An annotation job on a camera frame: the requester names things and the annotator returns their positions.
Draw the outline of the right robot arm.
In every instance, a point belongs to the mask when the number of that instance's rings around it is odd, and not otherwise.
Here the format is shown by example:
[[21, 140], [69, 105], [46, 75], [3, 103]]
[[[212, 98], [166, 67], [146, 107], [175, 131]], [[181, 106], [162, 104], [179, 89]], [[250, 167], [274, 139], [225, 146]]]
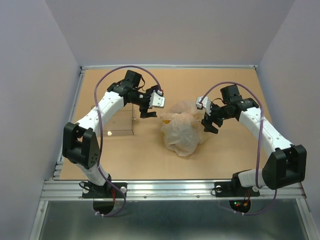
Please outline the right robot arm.
[[222, 106], [211, 101], [205, 94], [196, 100], [196, 107], [204, 110], [201, 124], [205, 132], [217, 134], [218, 128], [228, 119], [236, 119], [257, 139], [257, 156], [264, 150], [267, 162], [260, 168], [260, 160], [251, 170], [236, 172], [231, 180], [215, 184], [217, 197], [243, 197], [247, 193], [259, 196], [259, 189], [271, 190], [287, 187], [305, 180], [307, 150], [295, 145], [282, 136], [265, 118], [264, 109], [258, 98], [243, 98], [239, 83], [227, 81], [221, 88]]

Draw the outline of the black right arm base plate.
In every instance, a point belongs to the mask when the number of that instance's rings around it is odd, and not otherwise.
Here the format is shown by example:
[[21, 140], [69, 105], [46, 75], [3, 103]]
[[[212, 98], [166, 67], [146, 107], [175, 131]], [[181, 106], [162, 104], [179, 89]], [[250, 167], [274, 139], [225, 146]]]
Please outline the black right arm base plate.
[[259, 197], [259, 191], [253, 191], [252, 187], [243, 187], [232, 181], [218, 181], [211, 190], [217, 198]]

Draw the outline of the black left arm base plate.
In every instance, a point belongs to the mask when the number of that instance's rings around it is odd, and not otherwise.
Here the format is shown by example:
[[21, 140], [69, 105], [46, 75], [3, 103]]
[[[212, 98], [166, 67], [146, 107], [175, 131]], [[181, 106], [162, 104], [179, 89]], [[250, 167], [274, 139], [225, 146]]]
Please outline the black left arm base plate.
[[82, 188], [83, 199], [123, 198], [123, 194], [114, 189], [107, 182], [103, 186], [98, 186], [90, 181], [81, 181], [79, 186]]

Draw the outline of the white banana print plastic bag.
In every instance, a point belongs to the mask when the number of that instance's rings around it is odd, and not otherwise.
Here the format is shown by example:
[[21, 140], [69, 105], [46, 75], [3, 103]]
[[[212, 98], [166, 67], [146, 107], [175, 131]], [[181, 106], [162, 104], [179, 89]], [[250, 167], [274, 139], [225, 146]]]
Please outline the white banana print plastic bag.
[[165, 147], [180, 157], [192, 155], [210, 137], [201, 124], [204, 113], [191, 100], [180, 101], [162, 113], [160, 130]]

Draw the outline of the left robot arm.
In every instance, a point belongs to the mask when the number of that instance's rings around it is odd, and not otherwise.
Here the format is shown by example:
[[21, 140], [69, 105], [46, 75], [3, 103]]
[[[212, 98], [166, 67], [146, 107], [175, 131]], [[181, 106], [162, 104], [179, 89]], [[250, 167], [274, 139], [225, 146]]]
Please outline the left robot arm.
[[160, 83], [141, 92], [143, 76], [132, 71], [130, 65], [126, 68], [124, 78], [112, 83], [100, 100], [94, 97], [95, 106], [83, 118], [63, 128], [62, 156], [86, 175], [88, 181], [80, 184], [86, 195], [104, 198], [116, 190], [110, 174], [100, 164], [105, 124], [127, 104], [137, 105], [142, 119], [155, 118], [156, 112], [148, 110], [165, 105]]

